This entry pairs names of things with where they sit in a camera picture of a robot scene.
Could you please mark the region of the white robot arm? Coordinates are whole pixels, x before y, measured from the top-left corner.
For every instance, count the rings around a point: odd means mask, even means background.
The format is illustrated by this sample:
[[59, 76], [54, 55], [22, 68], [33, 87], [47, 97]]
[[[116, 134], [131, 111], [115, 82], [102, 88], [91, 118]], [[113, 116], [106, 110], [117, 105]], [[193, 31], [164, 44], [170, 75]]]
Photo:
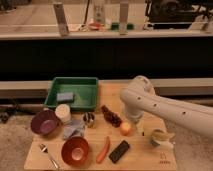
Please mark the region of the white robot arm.
[[213, 107], [161, 97], [152, 90], [152, 83], [144, 76], [136, 76], [121, 89], [120, 99], [130, 121], [138, 123], [143, 113], [149, 112], [213, 139]]

